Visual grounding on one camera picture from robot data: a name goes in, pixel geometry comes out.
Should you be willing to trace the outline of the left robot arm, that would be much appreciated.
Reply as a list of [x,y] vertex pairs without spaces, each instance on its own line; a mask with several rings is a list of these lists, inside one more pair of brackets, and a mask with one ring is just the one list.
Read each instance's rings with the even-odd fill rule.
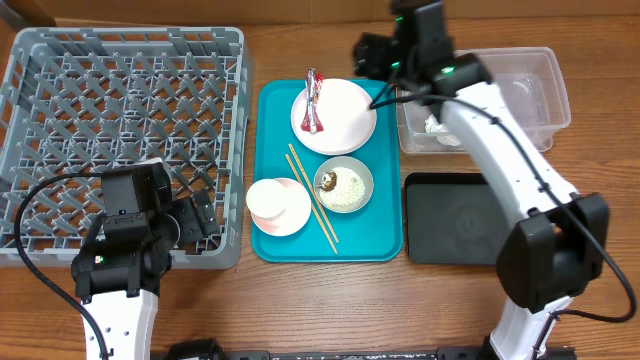
[[177,199],[154,158],[101,175],[104,210],[71,265],[89,359],[147,359],[171,250],[219,230],[206,191]]

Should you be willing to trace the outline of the red snack wrapper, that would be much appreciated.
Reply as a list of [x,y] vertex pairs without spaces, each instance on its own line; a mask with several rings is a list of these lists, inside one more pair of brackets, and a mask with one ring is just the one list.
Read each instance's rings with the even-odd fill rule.
[[324,76],[316,72],[314,68],[310,68],[305,80],[306,83],[306,107],[303,122],[300,125],[302,131],[312,135],[322,132],[324,127],[317,114],[317,104],[319,102],[320,92]]

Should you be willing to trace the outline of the white cup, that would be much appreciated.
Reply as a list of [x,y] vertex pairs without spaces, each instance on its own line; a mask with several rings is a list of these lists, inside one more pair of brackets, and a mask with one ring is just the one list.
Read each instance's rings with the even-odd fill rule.
[[284,211],[283,194],[284,186],[277,180],[258,180],[249,187],[246,204],[255,216],[264,219],[275,218]]

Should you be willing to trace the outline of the pile of white rice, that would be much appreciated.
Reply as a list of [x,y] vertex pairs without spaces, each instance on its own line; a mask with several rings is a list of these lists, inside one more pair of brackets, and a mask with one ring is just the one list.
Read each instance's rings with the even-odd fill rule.
[[337,174],[337,185],[329,192],[318,186],[321,202],[335,212],[351,212],[359,207],[365,195],[363,180],[352,169],[336,167],[331,169]]

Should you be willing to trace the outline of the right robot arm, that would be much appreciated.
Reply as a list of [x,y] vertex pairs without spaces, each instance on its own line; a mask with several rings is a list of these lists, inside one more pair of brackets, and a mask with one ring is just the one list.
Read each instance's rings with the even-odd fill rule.
[[507,301],[481,359],[544,359],[558,317],[602,271],[609,209],[560,176],[473,53],[457,56],[441,1],[394,1],[391,36],[365,33],[354,72],[430,107],[481,169],[509,226],[495,268]]

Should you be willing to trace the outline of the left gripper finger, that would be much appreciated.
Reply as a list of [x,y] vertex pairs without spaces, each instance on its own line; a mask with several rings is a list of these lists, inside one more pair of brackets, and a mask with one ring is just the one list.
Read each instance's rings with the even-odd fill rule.
[[186,246],[203,238],[199,214],[191,197],[173,201],[169,214],[177,221],[179,226],[178,246]]
[[198,212],[198,219],[202,233],[205,236],[219,233],[219,225],[216,219],[216,209],[206,189],[198,190],[192,198]]

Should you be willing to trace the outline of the grey green bowl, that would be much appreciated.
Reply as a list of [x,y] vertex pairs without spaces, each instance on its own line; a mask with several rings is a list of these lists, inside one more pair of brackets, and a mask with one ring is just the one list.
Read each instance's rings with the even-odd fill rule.
[[[325,161],[316,171],[316,174],[314,176],[314,181],[313,181],[313,186],[314,189],[316,191],[316,195],[318,196],[318,186],[319,183],[321,181],[321,178],[323,176],[324,173],[326,173],[327,171],[336,168],[336,167],[346,167],[349,169],[352,169],[354,172],[356,172],[358,174],[358,176],[363,180],[364,185],[365,185],[365,195],[364,198],[362,199],[362,202],[360,203],[359,207],[356,208],[354,211],[351,212],[336,212],[336,213],[341,213],[341,214],[347,214],[347,213],[353,213],[356,212],[358,210],[360,210],[361,208],[363,208],[371,199],[372,194],[373,194],[373,190],[374,190],[374,180],[373,180],[373,176],[370,172],[370,170],[368,169],[368,167],[361,162],[360,160],[357,160],[356,158],[353,157],[349,157],[349,156],[337,156],[337,157],[332,157],[330,159],[328,159],[327,161]],[[328,209],[320,200],[320,203],[322,204],[322,206],[324,208]]]

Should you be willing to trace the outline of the brown food scrap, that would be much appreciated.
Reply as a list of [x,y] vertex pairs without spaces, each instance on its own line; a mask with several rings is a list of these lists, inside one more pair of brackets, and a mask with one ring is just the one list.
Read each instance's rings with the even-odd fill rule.
[[332,191],[337,185],[337,174],[333,171],[327,171],[323,174],[319,183],[319,188],[325,192]]

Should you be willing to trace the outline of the white tissue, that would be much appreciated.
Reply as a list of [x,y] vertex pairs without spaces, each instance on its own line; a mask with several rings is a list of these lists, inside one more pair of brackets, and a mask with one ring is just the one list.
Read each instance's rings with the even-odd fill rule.
[[451,135],[447,127],[444,124],[440,124],[433,114],[425,120],[425,131],[427,134],[435,135],[436,140],[442,145],[453,147],[461,145],[461,141],[456,136]]

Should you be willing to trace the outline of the small pink plate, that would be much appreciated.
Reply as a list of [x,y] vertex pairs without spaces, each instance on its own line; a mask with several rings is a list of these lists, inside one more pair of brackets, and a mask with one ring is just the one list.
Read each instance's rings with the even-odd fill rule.
[[305,188],[290,178],[274,178],[284,186],[282,197],[284,211],[277,217],[264,219],[253,215],[253,223],[262,232],[276,237],[292,235],[302,229],[309,220],[311,199]]

